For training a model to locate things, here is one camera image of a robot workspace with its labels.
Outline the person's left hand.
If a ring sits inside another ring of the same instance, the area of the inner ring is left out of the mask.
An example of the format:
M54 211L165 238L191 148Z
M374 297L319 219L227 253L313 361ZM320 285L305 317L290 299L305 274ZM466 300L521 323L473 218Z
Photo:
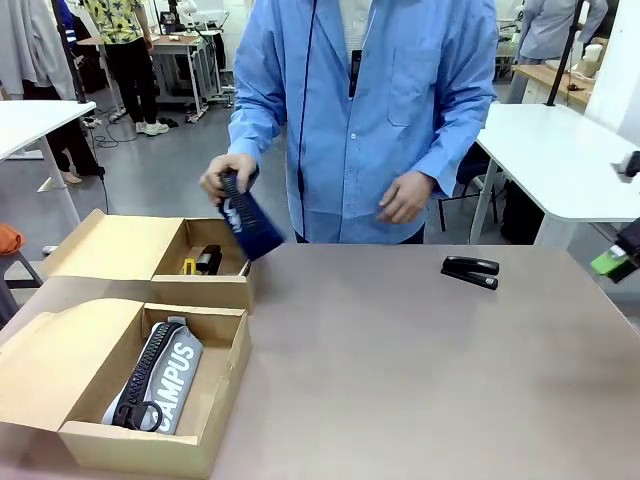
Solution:
M397 177L379 203L378 219L390 224L413 222L425 209L435 186L432 177L418 171Z

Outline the person's right hand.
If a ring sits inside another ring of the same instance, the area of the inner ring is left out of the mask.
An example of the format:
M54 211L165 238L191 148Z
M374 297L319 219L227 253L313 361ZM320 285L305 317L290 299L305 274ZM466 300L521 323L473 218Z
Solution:
M215 157L199 181L201 189L215 205L226 197L221 175L231 170L236 173L237 190L245 193L257 175L258 166L255 159L248 154L224 154Z

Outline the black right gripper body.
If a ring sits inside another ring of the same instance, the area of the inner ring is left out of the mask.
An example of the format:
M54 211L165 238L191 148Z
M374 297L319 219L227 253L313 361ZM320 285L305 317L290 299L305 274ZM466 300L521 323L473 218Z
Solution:
M615 244L622 249L629 258L639 258L640 250L640 219L629 223L616 236Z

